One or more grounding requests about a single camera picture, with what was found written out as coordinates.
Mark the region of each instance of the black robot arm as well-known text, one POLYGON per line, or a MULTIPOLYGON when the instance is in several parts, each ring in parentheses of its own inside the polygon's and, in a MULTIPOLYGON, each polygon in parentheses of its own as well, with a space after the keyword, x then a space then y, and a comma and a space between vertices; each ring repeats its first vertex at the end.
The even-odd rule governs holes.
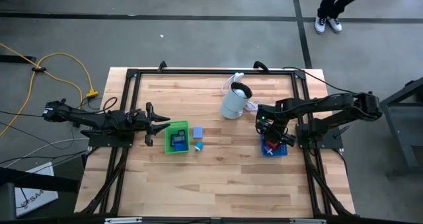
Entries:
POLYGON ((146 131, 145 143, 152 146, 151 135, 156 135, 161 130, 170 126, 169 124, 155 125, 151 122, 164 122, 170 120, 154 113, 153 105, 148 102, 146 111, 141 109, 135 112, 125 113, 122 110, 113 110, 105 113, 86 112, 76 108, 72 108, 65 104, 66 99, 62 101, 48 102, 44 109, 43 117, 49 122, 74 122, 92 127, 91 130, 81 131, 83 135, 89 138, 111 137, 115 140, 134 136, 137 131, 146 131))
POLYGON ((382 116, 379 99, 372 93, 342 93, 324 98, 302 100, 287 98, 276 102, 275 106, 258 105, 256 129, 264 134, 270 143, 287 143, 293 146, 295 136, 288 134, 286 126, 290 119, 307 113, 341 110, 324 119, 309 120, 307 131, 303 132, 309 139, 320 139, 337 126, 354 120, 375 121, 382 116))

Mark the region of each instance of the floor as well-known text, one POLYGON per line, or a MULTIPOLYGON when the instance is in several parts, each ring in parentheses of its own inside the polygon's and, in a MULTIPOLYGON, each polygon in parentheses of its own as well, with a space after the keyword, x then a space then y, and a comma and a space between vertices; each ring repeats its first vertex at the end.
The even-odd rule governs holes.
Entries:
MULTIPOLYGON (((38 59, 53 52, 76 56, 87 66, 100 94, 109 67, 158 66, 162 60, 171 67, 251 67, 256 60, 268 67, 312 66, 323 69, 326 80, 337 87, 373 91, 381 100, 422 76, 421 0, 357 0, 341 15, 341 22, 342 18, 348 21, 342 24, 344 31, 335 34, 327 28, 323 35, 316 34, 310 22, 320 0, 298 1, 4 0, 0 4, 3 12, 163 17, 159 18, 162 20, 3 17, 0 42, 38 59), (299 7, 295 8, 295 3, 299 3, 299 7), (244 17, 239 20, 171 20, 169 15, 244 17), (297 27, 296 17, 304 20, 299 23, 303 30, 297 27)), ((0 53, 9 54, 4 49, 0 49, 0 53)), ((84 93, 88 91, 86 75, 72 60, 54 57, 46 61, 45 66, 52 74, 77 83, 84 93)), ((26 98, 31 71, 27 65, 16 64, 2 64, 2 69, 0 87, 7 89, 2 90, 5 99, 0 100, 0 109, 16 112, 26 98)), ((37 75, 24 112, 39 114, 47 101, 62 98, 72 106, 79 103, 76 90, 45 75, 37 75)), ((2 122, 8 123, 10 119, 9 115, 0 115, 2 122)), ((71 138, 69 124, 20 117, 14 125, 50 142, 71 138)), ((342 138, 357 214, 402 221, 423 220, 423 180, 385 177, 386 172, 403 165, 385 119, 354 122, 350 127, 342 138)), ((74 134, 81 137, 76 129, 74 134)), ((23 156, 45 145, 15 130, 9 130, 0 141, 0 161, 23 156)), ((56 156, 78 152, 86 146, 86 142, 76 141, 66 151, 46 148, 37 154, 56 156)), ((42 161, 45 160, 22 160, 12 168, 27 170, 42 161)))

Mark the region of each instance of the blue basket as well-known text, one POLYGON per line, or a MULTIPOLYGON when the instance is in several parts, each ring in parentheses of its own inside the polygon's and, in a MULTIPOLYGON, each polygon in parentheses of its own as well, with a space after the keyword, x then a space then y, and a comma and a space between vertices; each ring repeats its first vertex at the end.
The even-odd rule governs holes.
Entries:
POLYGON ((278 157, 278 156, 287 156, 288 155, 288 148, 286 147, 286 144, 282 144, 281 147, 279 147, 276 150, 273 150, 272 153, 273 155, 267 153, 266 148, 264 148, 264 146, 266 145, 266 141, 264 140, 264 136, 260 135, 260 140, 261 140, 261 146, 262 146, 262 154, 265 157, 278 157))

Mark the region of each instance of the white sneaker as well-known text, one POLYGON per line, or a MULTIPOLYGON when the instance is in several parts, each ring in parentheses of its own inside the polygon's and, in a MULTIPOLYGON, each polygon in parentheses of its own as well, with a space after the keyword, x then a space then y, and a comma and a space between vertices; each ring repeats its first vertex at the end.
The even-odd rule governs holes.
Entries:
POLYGON ((328 17, 328 21, 334 32, 339 33, 342 31, 342 25, 338 19, 331 19, 328 17))
POLYGON ((322 34, 325 32, 326 27, 326 19, 321 19, 319 17, 316 17, 315 20, 315 30, 317 33, 322 34))

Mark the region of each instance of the white sign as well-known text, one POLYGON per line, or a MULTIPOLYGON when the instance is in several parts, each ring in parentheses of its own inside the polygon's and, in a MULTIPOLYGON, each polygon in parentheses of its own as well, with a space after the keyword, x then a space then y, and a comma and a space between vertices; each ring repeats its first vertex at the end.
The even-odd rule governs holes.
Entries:
MULTIPOLYGON (((36 172, 37 170, 40 170, 44 167, 49 166, 48 168, 44 168, 38 171, 36 174, 54 176, 53 167, 51 165, 52 163, 48 162, 44 165, 40 165, 39 167, 32 168, 28 170, 27 172, 36 172)), ((59 198, 58 193, 56 191, 44 191, 44 190, 33 189, 33 188, 23 188, 22 191, 20 190, 20 188, 15 188, 16 205, 17 207, 20 207, 20 208, 16 208, 17 217, 24 215, 25 213, 28 213, 34 209, 37 209, 59 198), (27 202, 28 202, 27 204, 25 201, 25 197, 22 194, 22 191, 24 192, 27 198, 27 202)))

